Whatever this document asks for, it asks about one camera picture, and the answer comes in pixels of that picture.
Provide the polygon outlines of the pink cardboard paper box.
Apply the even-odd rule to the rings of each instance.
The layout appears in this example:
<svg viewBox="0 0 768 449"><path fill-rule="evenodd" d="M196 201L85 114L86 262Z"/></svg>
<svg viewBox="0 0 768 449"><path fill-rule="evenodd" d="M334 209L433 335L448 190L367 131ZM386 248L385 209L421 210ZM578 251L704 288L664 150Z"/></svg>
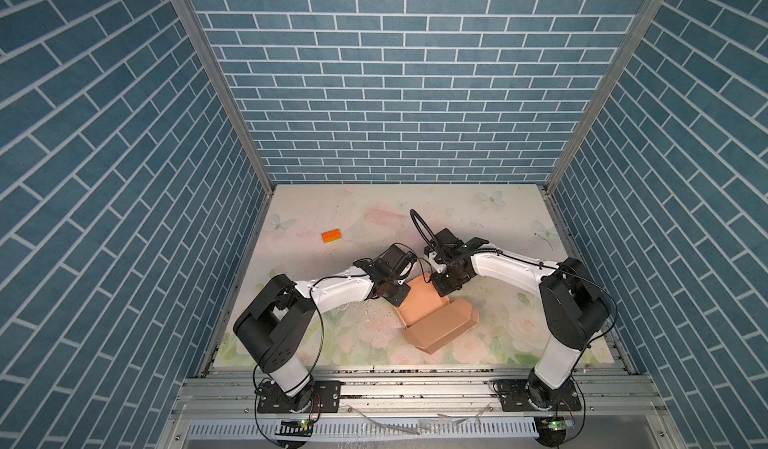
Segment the pink cardboard paper box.
<svg viewBox="0 0 768 449"><path fill-rule="evenodd" d="M479 312L467 300L440 296L422 278L408 282L410 291L396 311L404 339L416 349L434 354L479 322Z"/></svg>

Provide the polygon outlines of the small orange tag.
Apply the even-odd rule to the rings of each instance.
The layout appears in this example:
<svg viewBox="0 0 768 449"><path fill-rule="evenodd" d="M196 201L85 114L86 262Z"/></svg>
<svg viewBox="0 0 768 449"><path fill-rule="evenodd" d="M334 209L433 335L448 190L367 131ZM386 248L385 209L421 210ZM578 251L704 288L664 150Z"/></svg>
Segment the small orange tag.
<svg viewBox="0 0 768 449"><path fill-rule="evenodd" d="M324 244L338 241L342 238L341 231L339 229L330 230L321 234L321 239Z"/></svg>

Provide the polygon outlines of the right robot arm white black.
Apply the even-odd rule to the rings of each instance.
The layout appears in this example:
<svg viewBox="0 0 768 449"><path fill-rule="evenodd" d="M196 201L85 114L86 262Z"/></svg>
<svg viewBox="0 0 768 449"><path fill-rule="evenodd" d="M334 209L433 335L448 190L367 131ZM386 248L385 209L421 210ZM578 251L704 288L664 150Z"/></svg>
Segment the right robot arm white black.
<svg viewBox="0 0 768 449"><path fill-rule="evenodd" d="M527 398L538 410L559 404L567 381L595 334L611 315L611 303L587 275L581 261L545 262L489 246L424 250L438 293L458 291L475 276L496 279L539 297L549 331L544 352L526 383Z"/></svg>

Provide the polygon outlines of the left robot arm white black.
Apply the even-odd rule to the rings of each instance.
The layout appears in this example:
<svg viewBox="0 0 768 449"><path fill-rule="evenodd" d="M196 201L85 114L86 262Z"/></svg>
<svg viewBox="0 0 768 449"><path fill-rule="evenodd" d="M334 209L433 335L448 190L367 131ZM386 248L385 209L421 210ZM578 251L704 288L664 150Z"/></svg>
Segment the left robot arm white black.
<svg viewBox="0 0 768 449"><path fill-rule="evenodd" d="M323 313L350 303L388 298L402 304L410 287L411 262L388 266L363 261L316 280L273 277L233 324L233 331L256 365L289 398L301 399L314 380L298 349L310 323Z"/></svg>

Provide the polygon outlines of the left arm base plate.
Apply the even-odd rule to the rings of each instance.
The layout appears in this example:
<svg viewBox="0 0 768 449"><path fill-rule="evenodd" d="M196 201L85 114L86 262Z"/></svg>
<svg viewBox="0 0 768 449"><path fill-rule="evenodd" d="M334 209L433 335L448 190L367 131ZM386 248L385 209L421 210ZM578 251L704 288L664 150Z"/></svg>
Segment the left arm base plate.
<svg viewBox="0 0 768 449"><path fill-rule="evenodd" d="M312 380L293 396L271 380L258 386L257 411L265 414L307 413L314 411L321 415L337 413L341 396L341 382L338 380Z"/></svg>

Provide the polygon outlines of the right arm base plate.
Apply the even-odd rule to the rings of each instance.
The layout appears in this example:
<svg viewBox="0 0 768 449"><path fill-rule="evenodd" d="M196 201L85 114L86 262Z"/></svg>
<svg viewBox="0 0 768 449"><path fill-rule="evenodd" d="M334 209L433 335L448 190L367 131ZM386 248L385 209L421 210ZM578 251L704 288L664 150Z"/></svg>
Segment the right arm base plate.
<svg viewBox="0 0 768 449"><path fill-rule="evenodd" d="M504 412L554 411L555 409L583 408L575 382L569 378L558 389L551 389L542 382L527 379L500 379L490 383Z"/></svg>

